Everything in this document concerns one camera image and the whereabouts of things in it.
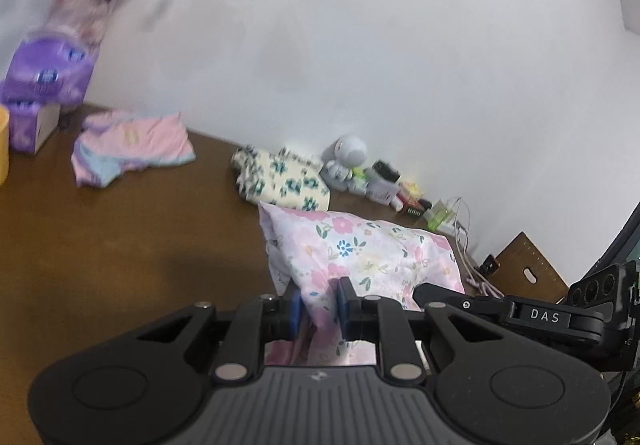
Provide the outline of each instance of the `pink cloth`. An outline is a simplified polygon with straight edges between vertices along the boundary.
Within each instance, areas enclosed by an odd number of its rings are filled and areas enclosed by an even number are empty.
[[[141,117],[113,111],[89,115],[83,126],[71,156],[78,186],[106,187],[127,170],[195,159],[179,114]]]

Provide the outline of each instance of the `brown tabletop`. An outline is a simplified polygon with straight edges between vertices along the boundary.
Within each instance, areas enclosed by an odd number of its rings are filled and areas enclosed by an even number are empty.
[[[90,110],[37,156],[12,154],[0,187],[1,444],[40,443],[26,395],[50,362],[193,301],[233,309],[273,290],[257,209],[234,188],[234,145],[193,134],[193,163],[78,189],[69,158]],[[350,194],[332,194],[331,209],[406,224]]]

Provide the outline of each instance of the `purple tissue package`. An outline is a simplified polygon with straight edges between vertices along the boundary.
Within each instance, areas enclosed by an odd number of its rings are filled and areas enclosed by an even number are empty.
[[[80,105],[94,65],[95,57],[79,41],[34,32],[14,53],[0,101]]]
[[[5,102],[9,110],[9,145],[12,149],[36,154],[58,126],[60,104]]]

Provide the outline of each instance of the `wooden board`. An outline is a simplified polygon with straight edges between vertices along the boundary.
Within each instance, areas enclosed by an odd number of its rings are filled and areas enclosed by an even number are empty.
[[[505,295],[558,302],[568,291],[562,278],[524,232],[520,232],[495,260],[499,266],[489,281]],[[533,274],[535,284],[527,278],[526,269]]]

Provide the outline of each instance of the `flower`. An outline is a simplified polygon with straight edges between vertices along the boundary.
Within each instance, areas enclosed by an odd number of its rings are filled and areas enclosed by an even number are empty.
[[[444,235],[429,234],[437,247],[451,251],[451,245]]]
[[[265,182],[264,180],[259,180],[257,184],[255,184],[254,187],[254,194],[256,196],[259,196],[260,194],[262,194],[262,191],[264,190],[264,186],[265,186]]]
[[[336,277],[348,277],[349,276],[349,268],[346,266],[334,265],[331,263],[327,269],[328,275],[331,279]]]
[[[302,188],[301,181],[295,181],[293,178],[289,178],[284,182],[284,184],[289,190],[292,190],[292,192],[295,192],[298,196],[300,196],[300,189]]]
[[[317,189],[319,186],[316,178],[304,178],[302,184],[310,189]]]
[[[302,209],[306,212],[312,212],[316,208],[318,208],[318,202],[313,198],[306,197]]]
[[[351,248],[351,243],[347,243],[344,239],[341,240],[336,245],[336,247],[338,248],[338,253],[343,257],[348,257],[349,254],[353,251],[353,248]]]
[[[306,212],[304,210],[292,210],[292,214],[299,218],[310,219],[311,221],[322,221],[329,217],[329,214],[326,212]]]
[[[287,165],[284,161],[272,161],[271,168],[274,172],[282,176],[287,171]]]
[[[346,218],[334,218],[334,230],[336,234],[351,234],[353,223]]]
[[[324,290],[327,287],[326,273],[324,271],[312,270],[311,271],[311,284],[318,289]]]

